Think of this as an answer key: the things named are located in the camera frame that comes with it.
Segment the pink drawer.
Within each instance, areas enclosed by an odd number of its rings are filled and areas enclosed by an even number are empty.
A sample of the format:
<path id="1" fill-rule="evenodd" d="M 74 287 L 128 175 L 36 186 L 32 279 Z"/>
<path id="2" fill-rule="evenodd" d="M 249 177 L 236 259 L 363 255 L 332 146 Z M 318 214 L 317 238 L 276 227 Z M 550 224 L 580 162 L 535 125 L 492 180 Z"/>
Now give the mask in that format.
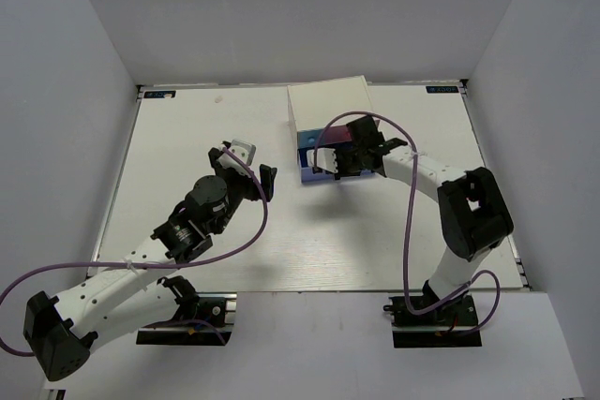
<path id="1" fill-rule="evenodd" d="M 324 144 L 335 144 L 351 141 L 352 137 L 346 125 L 330 126 L 324 133 L 322 142 Z"/>

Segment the light blue drawer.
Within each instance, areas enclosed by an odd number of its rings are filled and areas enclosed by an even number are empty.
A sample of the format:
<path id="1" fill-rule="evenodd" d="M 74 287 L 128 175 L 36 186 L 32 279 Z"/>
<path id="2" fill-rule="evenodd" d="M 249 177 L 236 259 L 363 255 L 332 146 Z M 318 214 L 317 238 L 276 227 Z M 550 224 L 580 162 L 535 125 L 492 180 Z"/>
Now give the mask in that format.
<path id="1" fill-rule="evenodd" d="M 322 132 L 321 129 L 298 131 L 296 133 L 296 147 L 298 149 L 303 149 L 314 147 L 316 144 L 319 144 L 320 146 L 325 145 L 325 137 L 322 136 Z"/>

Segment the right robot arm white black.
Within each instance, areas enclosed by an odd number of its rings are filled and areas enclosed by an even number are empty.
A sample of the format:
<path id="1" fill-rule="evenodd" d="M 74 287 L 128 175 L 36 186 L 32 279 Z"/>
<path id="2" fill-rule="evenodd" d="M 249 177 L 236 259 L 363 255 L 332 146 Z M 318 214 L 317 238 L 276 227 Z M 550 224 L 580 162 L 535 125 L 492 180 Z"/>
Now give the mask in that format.
<path id="1" fill-rule="evenodd" d="M 483 274 L 481 264 L 513 232 L 514 222 L 493 173 L 485 168 L 464 170 L 419 152 L 406 131 L 386 139 L 378 129 L 381 116 L 355 111 L 347 123 L 352 145 L 336 151 L 336 178 L 367 170 L 409 188 L 402 249 L 402 278 L 409 278 L 409 250 L 417 194 L 439 208 L 445 249 L 433 275 L 425 282 L 421 305 L 404 297 L 408 311 L 443 324 L 458 311 L 461 297 Z"/>

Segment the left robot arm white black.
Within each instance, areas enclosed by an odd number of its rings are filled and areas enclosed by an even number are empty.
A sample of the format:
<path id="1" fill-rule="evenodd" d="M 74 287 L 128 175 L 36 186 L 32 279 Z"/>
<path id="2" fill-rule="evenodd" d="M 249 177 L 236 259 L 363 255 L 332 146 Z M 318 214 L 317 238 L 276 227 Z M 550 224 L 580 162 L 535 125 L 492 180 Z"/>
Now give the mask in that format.
<path id="1" fill-rule="evenodd" d="M 41 291 L 26 305 L 23 336 L 47 380 L 79 370 L 94 351 L 147 326 L 189 328 L 223 343 L 225 297 L 202 296 L 178 273 L 206 252 L 240 204 L 267 204 L 277 169 L 253 173 L 251 144 L 225 142 L 209 151 L 213 174 L 201 177 L 120 268 L 106 268 L 54 296 Z"/>

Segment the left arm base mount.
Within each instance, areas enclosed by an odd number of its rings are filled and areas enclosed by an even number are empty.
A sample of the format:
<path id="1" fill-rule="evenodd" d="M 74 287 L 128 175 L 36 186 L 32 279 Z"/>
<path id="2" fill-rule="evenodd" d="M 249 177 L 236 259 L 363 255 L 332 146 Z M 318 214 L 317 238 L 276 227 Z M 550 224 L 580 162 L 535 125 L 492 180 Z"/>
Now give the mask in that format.
<path id="1" fill-rule="evenodd" d="M 170 347 L 224 347 L 233 333 L 236 293 L 200 293 L 189 303 L 140 328 L 136 344 Z"/>

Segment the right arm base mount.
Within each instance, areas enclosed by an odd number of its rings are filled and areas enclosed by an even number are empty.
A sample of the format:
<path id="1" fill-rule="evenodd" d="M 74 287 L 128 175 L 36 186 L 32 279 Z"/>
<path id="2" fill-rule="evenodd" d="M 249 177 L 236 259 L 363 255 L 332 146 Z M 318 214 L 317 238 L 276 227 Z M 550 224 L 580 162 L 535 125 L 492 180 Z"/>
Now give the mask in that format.
<path id="1" fill-rule="evenodd" d="M 469 294 L 425 315 L 409 312 L 403 296 L 390 297 L 382 307 L 391 319 L 394 348 L 481 348 L 479 318 Z"/>

